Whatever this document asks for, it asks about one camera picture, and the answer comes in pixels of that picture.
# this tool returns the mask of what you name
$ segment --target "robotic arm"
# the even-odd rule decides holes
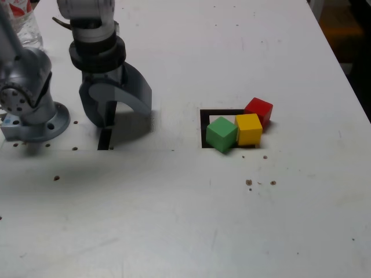
[[[0,5],[0,104],[7,112],[1,130],[8,141],[40,142],[70,123],[65,106],[50,95],[52,64],[36,48],[23,48]]]
[[[152,90],[125,62],[123,40],[116,35],[114,0],[57,0],[71,22],[72,63],[82,71],[79,93],[85,114],[98,127],[113,125],[117,101],[143,115],[151,113]]]
[[[79,93],[88,118],[98,127],[113,125],[117,101],[149,115],[152,90],[138,70],[125,62],[125,44],[115,31],[114,0],[57,3],[62,16],[70,20],[74,37],[70,56],[82,71]],[[41,142],[58,136],[69,125],[70,116],[50,95],[51,62],[43,51],[22,47],[1,5],[0,43],[5,138]]]

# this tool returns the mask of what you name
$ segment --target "yellow cube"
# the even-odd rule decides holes
[[[256,114],[237,115],[235,125],[238,127],[237,144],[239,146],[260,144],[263,128]]]

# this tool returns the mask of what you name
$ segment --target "white table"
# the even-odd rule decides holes
[[[370,277],[371,128],[306,0],[117,1],[155,129],[114,128],[113,151],[97,151],[56,1],[36,15],[79,123],[33,154],[3,143],[1,278]],[[274,104],[261,148],[202,149],[199,110],[253,97]]]

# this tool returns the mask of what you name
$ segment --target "red label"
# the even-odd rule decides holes
[[[8,6],[7,10],[14,18],[18,18],[32,12],[30,0],[1,0],[3,5]]]

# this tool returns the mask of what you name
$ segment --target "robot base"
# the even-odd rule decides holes
[[[66,130],[70,124],[68,109],[60,103],[54,102],[56,114],[45,123],[25,126],[19,117],[7,114],[1,130],[7,141],[44,142],[53,139]]]

